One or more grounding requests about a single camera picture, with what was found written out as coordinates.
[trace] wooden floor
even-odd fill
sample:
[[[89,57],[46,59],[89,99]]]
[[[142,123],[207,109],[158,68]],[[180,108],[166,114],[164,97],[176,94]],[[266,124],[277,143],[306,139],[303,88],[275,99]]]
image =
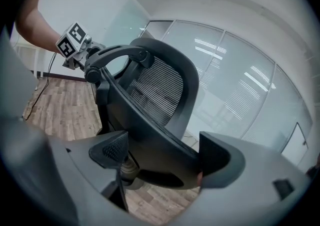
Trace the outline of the wooden floor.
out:
[[[24,111],[25,118],[46,81],[47,78],[39,81],[38,90]],[[57,78],[49,79],[49,86],[35,105],[28,123],[68,141],[95,136],[101,127],[91,86],[85,82]],[[159,225],[182,212],[198,196],[198,192],[199,188],[171,190],[145,183],[138,190],[126,190],[125,197],[130,213]]]

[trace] person's arm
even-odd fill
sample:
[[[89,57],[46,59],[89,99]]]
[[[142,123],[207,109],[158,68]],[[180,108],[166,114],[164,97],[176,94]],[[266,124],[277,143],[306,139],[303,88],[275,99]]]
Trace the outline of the person's arm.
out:
[[[53,30],[38,11],[39,0],[25,0],[15,19],[18,33],[29,43],[60,53],[56,47],[60,35]]]

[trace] mesh backrest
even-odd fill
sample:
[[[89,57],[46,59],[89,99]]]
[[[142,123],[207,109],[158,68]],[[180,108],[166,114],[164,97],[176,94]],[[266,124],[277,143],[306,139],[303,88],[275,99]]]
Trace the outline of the mesh backrest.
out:
[[[153,120],[165,126],[176,110],[183,87],[179,73],[155,57],[152,67],[143,69],[131,82],[128,93]]]

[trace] black cable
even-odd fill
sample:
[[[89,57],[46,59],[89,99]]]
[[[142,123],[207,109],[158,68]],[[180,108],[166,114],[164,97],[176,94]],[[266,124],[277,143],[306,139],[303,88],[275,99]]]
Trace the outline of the black cable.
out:
[[[32,114],[32,110],[34,109],[36,103],[38,102],[41,94],[45,91],[45,89],[46,89],[46,88],[48,87],[48,85],[49,85],[49,74],[50,74],[50,71],[51,71],[51,67],[52,67],[52,65],[53,65],[53,63],[54,63],[54,61],[55,61],[56,55],[57,55],[57,53],[55,52],[55,53],[53,54],[53,56],[51,57],[51,60],[50,60],[50,62],[49,62],[49,67],[48,67],[48,76],[47,76],[47,78],[46,78],[46,84],[45,84],[44,88],[42,89],[42,91],[40,92],[40,94],[39,94],[39,96],[37,97],[37,99],[35,100],[34,104],[32,105],[31,111],[30,111],[29,115],[25,118],[25,121],[27,121],[27,120],[29,119],[29,117],[30,117],[31,114]]]

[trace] chair backrest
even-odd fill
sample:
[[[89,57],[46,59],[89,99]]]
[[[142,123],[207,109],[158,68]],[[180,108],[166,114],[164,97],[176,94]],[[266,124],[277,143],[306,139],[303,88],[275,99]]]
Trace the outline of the chair backrest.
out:
[[[197,97],[197,70],[185,55],[161,41],[140,38],[130,46],[145,49],[154,63],[145,68],[130,61],[115,77],[102,68],[105,82],[97,88],[97,99],[107,82],[108,123],[129,133],[138,178],[164,187],[196,187],[199,155],[181,138]]]

